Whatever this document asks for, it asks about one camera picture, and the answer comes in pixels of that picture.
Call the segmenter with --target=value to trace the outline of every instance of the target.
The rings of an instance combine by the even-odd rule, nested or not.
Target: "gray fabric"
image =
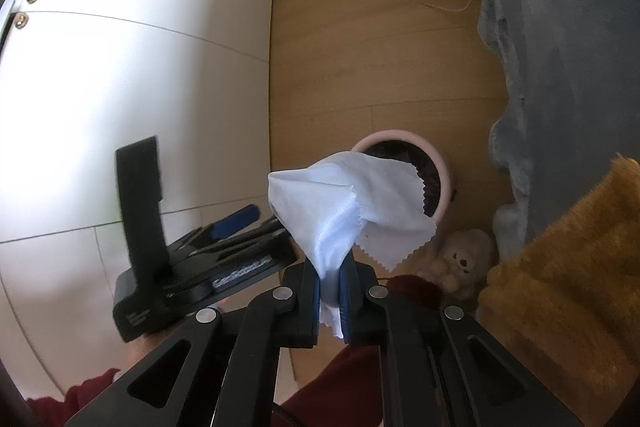
[[[516,203],[495,214],[502,259],[640,158],[640,0],[482,0],[478,33],[502,61],[508,107],[489,154]]]

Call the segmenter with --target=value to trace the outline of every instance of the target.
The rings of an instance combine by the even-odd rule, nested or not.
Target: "brown fur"
[[[640,373],[640,167],[607,176],[517,259],[494,267],[479,317],[581,419],[600,427]]]

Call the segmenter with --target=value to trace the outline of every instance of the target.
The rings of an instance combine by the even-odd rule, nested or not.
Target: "maroon clothing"
[[[403,294],[421,306],[438,309],[442,293],[415,275],[389,279],[386,287]],[[65,401],[53,398],[27,400],[43,427],[62,427],[82,407],[111,385],[117,369],[72,387]],[[315,380],[289,398],[283,408],[307,427],[378,427],[382,422],[382,388],[378,348],[346,346],[329,362]],[[290,427],[277,414],[272,427]]]

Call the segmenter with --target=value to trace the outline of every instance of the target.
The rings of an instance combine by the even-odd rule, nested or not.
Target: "white teddy bear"
[[[446,294],[468,299],[492,265],[494,242],[479,229],[453,232],[444,246],[418,270],[418,276],[435,283]]]

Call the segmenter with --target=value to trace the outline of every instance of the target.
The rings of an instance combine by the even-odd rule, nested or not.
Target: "pink rim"
[[[447,208],[449,207],[449,201],[451,200],[451,177],[449,176],[449,169],[444,159],[438,152],[438,150],[431,145],[422,136],[418,136],[409,131],[402,131],[399,129],[388,129],[385,131],[378,131],[369,136],[364,137],[356,145],[354,145],[352,151],[365,152],[369,147],[376,143],[385,142],[388,140],[402,140],[407,143],[412,143],[416,147],[419,147],[427,153],[433,164],[436,166],[438,176],[440,177],[440,200],[436,211],[433,213],[431,219],[436,224],[441,222]]]

